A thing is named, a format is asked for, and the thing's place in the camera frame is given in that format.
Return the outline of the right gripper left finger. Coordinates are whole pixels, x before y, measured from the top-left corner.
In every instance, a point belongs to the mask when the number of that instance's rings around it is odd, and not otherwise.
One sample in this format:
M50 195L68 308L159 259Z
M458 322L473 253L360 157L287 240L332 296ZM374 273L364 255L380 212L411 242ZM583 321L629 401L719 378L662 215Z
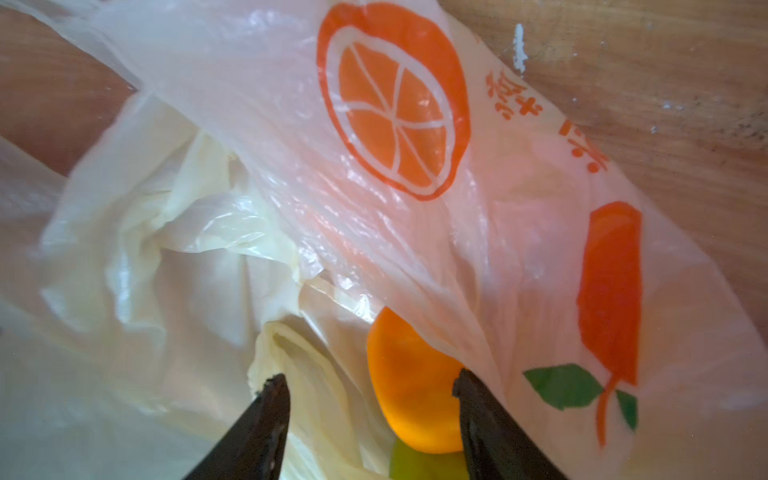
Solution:
M285 375L269 378L255 400L185 479L279 479L290 406Z

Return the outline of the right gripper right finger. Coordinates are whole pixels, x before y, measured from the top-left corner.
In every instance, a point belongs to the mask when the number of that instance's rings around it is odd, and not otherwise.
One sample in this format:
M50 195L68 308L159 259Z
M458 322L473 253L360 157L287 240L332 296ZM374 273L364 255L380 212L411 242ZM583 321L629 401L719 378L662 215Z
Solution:
M471 480L566 479L474 373L461 370L452 395Z

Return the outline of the translucent plastic bag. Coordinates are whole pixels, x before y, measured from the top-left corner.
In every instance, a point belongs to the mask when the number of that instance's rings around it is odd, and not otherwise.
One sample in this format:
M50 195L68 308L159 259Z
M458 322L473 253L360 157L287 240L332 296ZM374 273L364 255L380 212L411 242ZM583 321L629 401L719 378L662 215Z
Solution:
M285 479L385 479L385 309L569 479L763 479L715 261L435 1L5 1L132 87L69 175L1 138L1 475L180 479L264 382Z

